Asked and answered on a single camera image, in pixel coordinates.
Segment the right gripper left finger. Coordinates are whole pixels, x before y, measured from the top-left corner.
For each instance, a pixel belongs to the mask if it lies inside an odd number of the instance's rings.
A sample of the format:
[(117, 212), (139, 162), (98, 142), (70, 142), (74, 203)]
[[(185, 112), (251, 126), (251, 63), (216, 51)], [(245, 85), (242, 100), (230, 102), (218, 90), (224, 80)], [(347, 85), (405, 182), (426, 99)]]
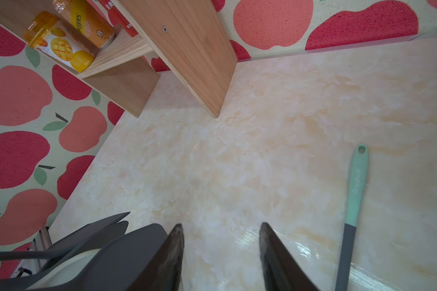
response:
[(185, 237), (182, 224), (176, 224), (144, 271), (128, 291), (178, 291), (182, 277)]

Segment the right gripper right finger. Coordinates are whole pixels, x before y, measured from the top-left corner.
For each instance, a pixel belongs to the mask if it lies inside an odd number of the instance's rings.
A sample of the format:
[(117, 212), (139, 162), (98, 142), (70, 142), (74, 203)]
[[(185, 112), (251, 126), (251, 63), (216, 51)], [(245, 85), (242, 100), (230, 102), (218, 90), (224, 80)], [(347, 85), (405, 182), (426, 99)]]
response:
[(296, 263), (268, 223), (262, 223), (259, 247), (267, 291), (316, 291), (318, 288)]

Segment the grey slotted turner mint handle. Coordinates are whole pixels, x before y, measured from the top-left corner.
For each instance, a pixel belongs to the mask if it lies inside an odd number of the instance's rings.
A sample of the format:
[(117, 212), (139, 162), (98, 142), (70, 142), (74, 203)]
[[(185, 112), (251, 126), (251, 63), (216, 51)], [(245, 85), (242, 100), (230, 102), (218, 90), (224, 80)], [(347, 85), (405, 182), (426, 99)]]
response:
[[(126, 291), (166, 238), (167, 233), (160, 224), (144, 226), (102, 247), (78, 276), (68, 283), (34, 291)], [(26, 291), (56, 267), (45, 271), (32, 283), (19, 283), (11, 289)]]

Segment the grey spatula mint handle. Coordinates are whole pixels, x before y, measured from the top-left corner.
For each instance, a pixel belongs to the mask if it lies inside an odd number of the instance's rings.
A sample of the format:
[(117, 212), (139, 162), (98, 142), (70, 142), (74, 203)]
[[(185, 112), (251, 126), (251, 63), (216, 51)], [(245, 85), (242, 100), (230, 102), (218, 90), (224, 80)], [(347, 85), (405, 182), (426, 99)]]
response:
[(345, 291), (348, 288), (356, 229), (368, 172), (369, 150), (365, 144), (359, 144), (353, 152), (348, 177), (346, 218), (335, 285), (337, 291)]

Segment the white utensil rack stand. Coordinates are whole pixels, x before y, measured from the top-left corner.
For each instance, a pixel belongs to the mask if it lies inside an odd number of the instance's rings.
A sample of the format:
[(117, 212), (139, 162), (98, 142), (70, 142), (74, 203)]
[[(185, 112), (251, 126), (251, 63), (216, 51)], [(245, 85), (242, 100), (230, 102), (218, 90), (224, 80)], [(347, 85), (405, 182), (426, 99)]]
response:
[(94, 249), (80, 253), (71, 259), (68, 259), (50, 273), (45, 275), (35, 284), (27, 288), (27, 291), (43, 289), (47, 287), (59, 286), (73, 280), (86, 267), (100, 249)]

